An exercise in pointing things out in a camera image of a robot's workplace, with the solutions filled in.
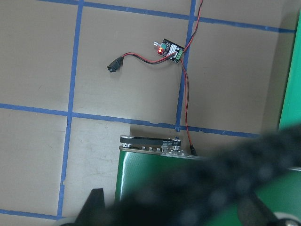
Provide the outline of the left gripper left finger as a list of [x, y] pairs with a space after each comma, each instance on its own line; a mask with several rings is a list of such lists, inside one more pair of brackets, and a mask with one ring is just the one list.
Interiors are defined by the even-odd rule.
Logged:
[[82, 209], [76, 217], [74, 226], [97, 226], [100, 215], [105, 209], [104, 192], [102, 188], [92, 189]]

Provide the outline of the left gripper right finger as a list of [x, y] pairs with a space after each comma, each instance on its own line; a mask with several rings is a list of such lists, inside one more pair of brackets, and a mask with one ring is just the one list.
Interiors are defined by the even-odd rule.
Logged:
[[243, 226], [276, 226], [278, 218], [255, 193], [241, 198], [237, 205], [237, 215]]

